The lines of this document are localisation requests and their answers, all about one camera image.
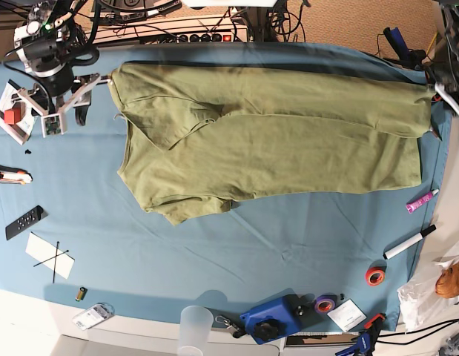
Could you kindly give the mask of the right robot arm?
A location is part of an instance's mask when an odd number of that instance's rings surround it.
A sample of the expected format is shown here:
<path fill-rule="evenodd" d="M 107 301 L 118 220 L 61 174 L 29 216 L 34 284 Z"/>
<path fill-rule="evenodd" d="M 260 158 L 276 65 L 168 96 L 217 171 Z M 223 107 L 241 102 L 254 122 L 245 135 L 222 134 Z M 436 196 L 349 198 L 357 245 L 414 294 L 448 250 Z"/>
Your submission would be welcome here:
<path fill-rule="evenodd" d="M 75 22 L 85 1 L 41 1 L 30 7 L 27 21 L 14 32 L 14 48 L 23 70 L 3 65 L 34 81 L 37 99 L 35 112 L 42 118 L 44 135 L 65 132 L 65 112 L 75 110 L 76 124 L 86 124 L 93 88 L 102 83 L 98 74 L 75 76 L 75 67 L 94 65 L 100 53 L 94 44 L 99 27 L 102 3 L 95 2 L 90 34 Z"/>

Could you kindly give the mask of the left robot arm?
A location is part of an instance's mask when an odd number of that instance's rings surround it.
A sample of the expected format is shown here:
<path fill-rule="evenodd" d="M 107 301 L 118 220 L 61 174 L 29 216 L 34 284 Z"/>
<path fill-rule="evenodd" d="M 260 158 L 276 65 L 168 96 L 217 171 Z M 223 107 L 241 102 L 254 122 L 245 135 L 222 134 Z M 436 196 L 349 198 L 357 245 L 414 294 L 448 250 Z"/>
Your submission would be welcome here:
<path fill-rule="evenodd" d="M 459 1 L 433 1 L 435 24 L 440 35 L 435 52 L 446 59 L 433 64 L 435 90 L 459 117 Z"/>

